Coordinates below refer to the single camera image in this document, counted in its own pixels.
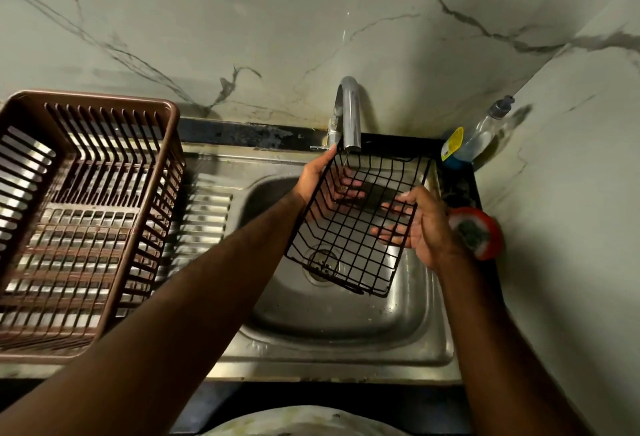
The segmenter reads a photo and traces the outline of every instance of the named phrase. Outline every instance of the dish soap bottle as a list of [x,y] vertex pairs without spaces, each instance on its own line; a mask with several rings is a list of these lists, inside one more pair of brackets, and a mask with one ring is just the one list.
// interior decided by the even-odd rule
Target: dish soap bottle
[[511,111],[514,103],[511,96],[505,96],[495,101],[478,123],[471,128],[460,126],[442,146],[442,165],[458,170],[474,161],[484,149],[489,146],[491,140],[500,128],[500,119]]

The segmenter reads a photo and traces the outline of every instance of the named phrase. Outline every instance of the hand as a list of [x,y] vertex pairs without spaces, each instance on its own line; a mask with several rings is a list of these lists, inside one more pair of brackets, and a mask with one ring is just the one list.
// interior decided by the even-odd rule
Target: hand
[[[404,215],[411,215],[413,207],[406,204],[417,203],[417,211],[413,222],[409,227],[409,235],[405,247],[415,249],[420,261],[430,269],[436,270],[438,258],[447,253],[464,252],[460,240],[449,227],[447,216],[429,190],[424,187],[415,187],[409,192],[404,192],[396,197],[393,205],[383,203],[386,209]],[[371,233],[385,244],[402,244],[407,226],[402,223],[391,223],[380,229],[372,227]]]
[[[305,206],[310,202],[324,168],[335,157],[336,152],[337,146],[333,145],[322,155],[305,165],[298,183],[293,188],[293,191],[304,200]],[[338,201],[363,198],[365,192],[360,192],[357,189],[362,185],[362,182],[351,178],[352,175],[353,172],[350,169],[334,165],[331,171],[327,173],[322,187],[317,192],[316,201],[307,216],[307,220],[318,220],[321,215],[331,210],[335,211],[339,208]]]

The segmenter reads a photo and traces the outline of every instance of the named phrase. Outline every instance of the drain strainer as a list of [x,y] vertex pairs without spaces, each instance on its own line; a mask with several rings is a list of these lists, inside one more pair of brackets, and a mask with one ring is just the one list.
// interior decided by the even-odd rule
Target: drain strainer
[[[315,269],[322,271],[323,274],[327,276],[335,275],[335,272],[338,271],[338,266],[340,265],[340,261],[338,257],[332,253],[330,249],[312,249],[307,253],[307,259],[309,260],[309,265],[314,267]],[[305,274],[312,278],[312,282],[314,284],[318,283],[331,283],[330,281],[318,276],[316,273],[308,271],[305,269]]]

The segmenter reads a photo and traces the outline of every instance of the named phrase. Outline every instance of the dish rack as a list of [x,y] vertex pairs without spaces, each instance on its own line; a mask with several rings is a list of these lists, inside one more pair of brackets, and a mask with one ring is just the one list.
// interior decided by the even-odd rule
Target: dish rack
[[[415,209],[410,215],[399,215],[381,204],[393,203],[400,212],[407,212],[412,205],[395,198],[424,184],[430,161],[422,156],[373,157],[347,153],[339,147],[296,224],[285,256],[354,293],[388,296]],[[346,171],[350,171],[350,178],[362,182],[357,190],[364,192],[364,197],[338,199],[334,186],[340,185],[340,176]],[[396,243],[383,244],[371,229],[389,223],[404,232],[400,239],[394,237]]]
[[184,155],[162,100],[22,91],[0,111],[0,360],[64,363],[154,291]]

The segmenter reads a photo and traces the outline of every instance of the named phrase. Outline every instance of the chrome faucet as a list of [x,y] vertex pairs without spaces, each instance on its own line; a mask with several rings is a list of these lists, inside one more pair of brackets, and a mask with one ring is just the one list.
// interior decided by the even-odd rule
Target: chrome faucet
[[343,77],[335,95],[333,116],[327,128],[327,147],[338,143],[342,138],[344,150],[360,151],[360,93],[358,82],[351,76]]

